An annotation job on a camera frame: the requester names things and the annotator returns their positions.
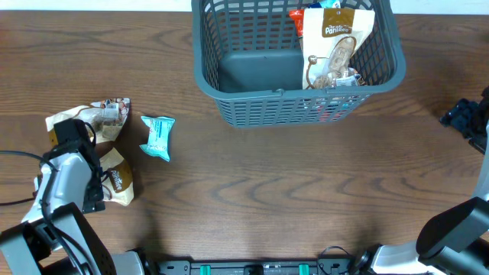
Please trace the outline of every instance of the basket bottom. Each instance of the basket bottom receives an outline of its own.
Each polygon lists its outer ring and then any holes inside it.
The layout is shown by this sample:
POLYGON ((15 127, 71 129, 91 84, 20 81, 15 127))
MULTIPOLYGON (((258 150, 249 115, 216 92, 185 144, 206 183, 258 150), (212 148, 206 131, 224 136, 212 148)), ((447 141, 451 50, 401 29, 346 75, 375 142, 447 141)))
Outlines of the basket bottom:
POLYGON ((234 51, 219 62, 219 90, 302 89, 303 64, 300 49, 234 51))

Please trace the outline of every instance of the gray plastic basket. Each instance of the gray plastic basket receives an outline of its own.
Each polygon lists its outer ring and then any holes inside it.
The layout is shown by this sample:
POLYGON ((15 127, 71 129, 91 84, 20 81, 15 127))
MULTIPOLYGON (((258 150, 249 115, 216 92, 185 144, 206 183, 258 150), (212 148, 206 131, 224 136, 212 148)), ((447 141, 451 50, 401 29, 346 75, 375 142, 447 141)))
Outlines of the gray plastic basket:
POLYGON ((196 82, 230 125, 329 123, 402 82, 406 61, 390 2, 342 0, 376 12, 372 34, 350 60, 368 86, 302 90, 303 55, 288 14, 313 2, 192 0, 196 82))

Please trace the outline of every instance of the white background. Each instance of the white background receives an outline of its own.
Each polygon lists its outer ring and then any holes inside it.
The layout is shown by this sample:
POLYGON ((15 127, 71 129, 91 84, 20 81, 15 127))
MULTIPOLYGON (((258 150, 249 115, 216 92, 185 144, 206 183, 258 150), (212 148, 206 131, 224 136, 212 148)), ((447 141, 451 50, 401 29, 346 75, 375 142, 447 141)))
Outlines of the white background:
MULTIPOLYGON (((390 0, 394 13, 489 15, 489 0, 390 0)), ((190 0, 0 0, 0 10, 191 11, 190 0)))

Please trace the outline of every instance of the wooden tabletop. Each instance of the wooden tabletop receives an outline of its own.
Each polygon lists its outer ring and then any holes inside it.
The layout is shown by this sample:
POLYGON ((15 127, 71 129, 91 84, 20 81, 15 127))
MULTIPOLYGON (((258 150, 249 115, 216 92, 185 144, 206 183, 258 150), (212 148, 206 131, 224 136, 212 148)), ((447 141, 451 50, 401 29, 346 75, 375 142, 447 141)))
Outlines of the wooden tabletop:
MULTIPOLYGON (((114 146, 137 198, 86 216, 112 253, 316 257, 415 240, 464 202, 483 155, 439 117, 489 84, 482 16, 397 15, 407 75, 332 125, 238 130, 196 86, 190 13, 0 12, 0 148, 50 149, 44 119, 130 97, 114 146), (171 161, 149 157, 142 115, 176 119, 171 161)), ((29 197, 38 162, 2 156, 0 202, 29 197)), ((31 204, 0 208, 0 230, 31 204)), ((56 253, 54 257, 63 257, 56 253)), ((0 257, 0 273, 8 273, 0 257)))

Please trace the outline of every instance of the blue package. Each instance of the blue package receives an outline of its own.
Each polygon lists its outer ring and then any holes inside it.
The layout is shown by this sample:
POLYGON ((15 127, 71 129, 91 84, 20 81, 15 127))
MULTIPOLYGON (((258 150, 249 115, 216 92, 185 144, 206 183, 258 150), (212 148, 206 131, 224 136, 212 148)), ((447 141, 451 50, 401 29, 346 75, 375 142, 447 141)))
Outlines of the blue package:
POLYGON ((139 145, 139 147, 152 157, 161 157, 166 161, 170 161, 168 136, 175 123, 175 118, 141 116, 141 119, 150 128, 150 136, 147 139, 147 144, 139 145))
POLYGON ((309 8, 342 8, 339 0, 322 0, 309 5, 309 8))

